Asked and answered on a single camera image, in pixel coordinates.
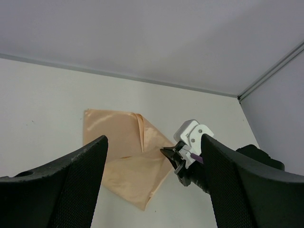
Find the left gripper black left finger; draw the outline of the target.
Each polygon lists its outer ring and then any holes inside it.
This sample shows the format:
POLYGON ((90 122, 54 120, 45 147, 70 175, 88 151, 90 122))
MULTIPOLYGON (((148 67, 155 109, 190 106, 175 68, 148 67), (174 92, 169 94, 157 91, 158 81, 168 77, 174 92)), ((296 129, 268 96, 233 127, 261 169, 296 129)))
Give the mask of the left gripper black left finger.
POLYGON ((42 166, 1 177, 0 226, 91 227, 107 151, 103 135, 42 166))

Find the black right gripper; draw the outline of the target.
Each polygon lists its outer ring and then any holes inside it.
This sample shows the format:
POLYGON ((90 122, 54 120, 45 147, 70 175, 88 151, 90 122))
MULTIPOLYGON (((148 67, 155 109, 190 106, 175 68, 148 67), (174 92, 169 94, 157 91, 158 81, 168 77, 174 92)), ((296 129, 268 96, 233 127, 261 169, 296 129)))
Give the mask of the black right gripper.
POLYGON ((193 183, 205 193, 209 194, 205 166, 201 156, 194 155, 194 163, 186 169, 186 161, 178 154, 176 147, 163 147, 161 148, 161 153, 175 168, 174 173, 178 176, 178 179, 183 186, 187 187, 193 183))

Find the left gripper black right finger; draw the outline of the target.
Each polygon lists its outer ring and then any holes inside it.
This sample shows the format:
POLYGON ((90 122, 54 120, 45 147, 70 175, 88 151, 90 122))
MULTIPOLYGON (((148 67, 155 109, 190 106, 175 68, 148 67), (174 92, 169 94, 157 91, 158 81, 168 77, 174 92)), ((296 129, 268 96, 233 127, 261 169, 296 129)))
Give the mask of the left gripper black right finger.
POLYGON ((204 134, 201 151, 219 228, 302 228, 304 178, 255 161, 204 134))

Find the peach cloth napkin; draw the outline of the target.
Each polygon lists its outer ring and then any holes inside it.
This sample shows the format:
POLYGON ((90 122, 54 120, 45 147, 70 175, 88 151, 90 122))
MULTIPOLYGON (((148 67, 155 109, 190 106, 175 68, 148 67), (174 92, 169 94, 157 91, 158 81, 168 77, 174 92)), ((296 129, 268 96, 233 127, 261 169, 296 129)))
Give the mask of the peach cloth napkin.
POLYGON ((172 170, 161 148, 173 143, 141 114, 85 110, 83 144, 101 135, 108 139, 102 185, 145 210, 172 170))

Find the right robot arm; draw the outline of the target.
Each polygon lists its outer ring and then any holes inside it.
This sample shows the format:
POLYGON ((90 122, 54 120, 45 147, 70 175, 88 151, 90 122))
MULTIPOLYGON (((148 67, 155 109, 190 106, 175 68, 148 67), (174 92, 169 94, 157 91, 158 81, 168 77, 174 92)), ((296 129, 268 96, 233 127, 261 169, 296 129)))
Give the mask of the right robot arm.
MULTIPOLYGON (((195 155, 187 152, 194 162, 186 168, 186 160, 182 158, 180 152, 186 146, 183 142, 177 143, 173 147, 164 147, 161 149, 162 154, 169 160, 174 168, 174 173, 177 175, 180 183, 187 187, 191 183, 197 185, 205 193, 209 194, 209 187, 207 184, 205 166, 201 155, 195 155)), ((285 170, 285 165, 277 160, 272 159, 266 152, 250 144, 239 148, 236 152, 245 155, 255 161, 270 166, 278 170, 285 170)))

